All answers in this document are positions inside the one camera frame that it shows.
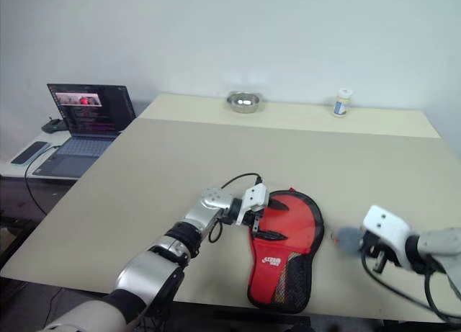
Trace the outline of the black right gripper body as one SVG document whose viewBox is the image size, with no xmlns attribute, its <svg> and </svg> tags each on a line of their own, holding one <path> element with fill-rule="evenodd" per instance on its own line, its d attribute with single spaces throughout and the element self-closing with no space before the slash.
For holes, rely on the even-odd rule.
<svg viewBox="0 0 461 332">
<path fill-rule="evenodd" d="M 388 262 L 400 267 L 400 262 L 391 247 L 384 244 L 372 233 L 365 233 L 362 236 L 359 250 L 360 254 L 365 258 L 375 260 L 375 265 L 372 269 L 375 273 L 382 274 Z"/>
</svg>

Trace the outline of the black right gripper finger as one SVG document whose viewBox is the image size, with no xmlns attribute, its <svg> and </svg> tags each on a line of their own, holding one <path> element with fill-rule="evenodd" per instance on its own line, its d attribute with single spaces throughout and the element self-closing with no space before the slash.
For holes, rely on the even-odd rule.
<svg viewBox="0 0 461 332">
<path fill-rule="evenodd" d="M 361 254 L 362 241 L 344 239 L 339 240 L 337 246 L 344 254 Z"/>
<path fill-rule="evenodd" d="M 362 239 L 362 230 L 360 228 L 344 227 L 337 232 L 339 241 L 360 241 Z"/>
</svg>

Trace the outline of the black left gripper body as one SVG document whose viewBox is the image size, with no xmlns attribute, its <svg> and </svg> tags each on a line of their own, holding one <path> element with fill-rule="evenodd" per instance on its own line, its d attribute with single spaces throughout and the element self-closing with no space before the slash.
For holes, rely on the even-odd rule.
<svg viewBox="0 0 461 332">
<path fill-rule="evenodd" d="M 255 238 L 259 231 L 259 222 L 264 216 L 264 210 L 268 207 L 268 201 L 262 201 L 256 197 L 249 197 L 249 207 L 246 211 L 246 225 L 251 229 L 251 237 Z"/>
</svg>

